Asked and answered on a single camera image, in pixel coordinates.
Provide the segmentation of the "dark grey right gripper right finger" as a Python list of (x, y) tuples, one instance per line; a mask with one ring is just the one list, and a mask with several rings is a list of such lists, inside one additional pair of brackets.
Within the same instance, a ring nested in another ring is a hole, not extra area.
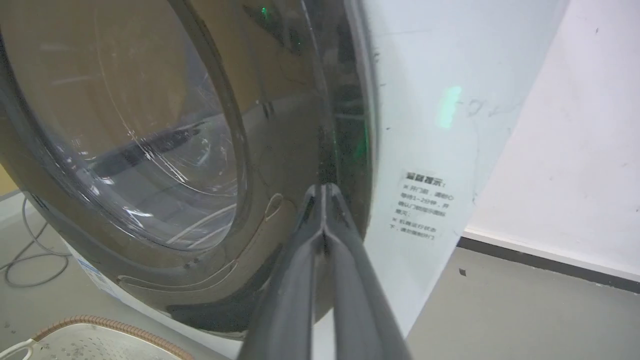
[(409, 360), (411, 355), (339, 187), (322, 187), (323, 234), (333, 266), (338, 360)]

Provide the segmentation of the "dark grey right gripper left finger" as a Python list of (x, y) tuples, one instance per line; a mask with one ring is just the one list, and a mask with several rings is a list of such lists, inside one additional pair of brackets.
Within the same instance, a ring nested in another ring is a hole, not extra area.
[(307, 189), (238, 359), (311, 359), (317, 262), (324, 243), (322, 220), (322, 189), (316, 184)]

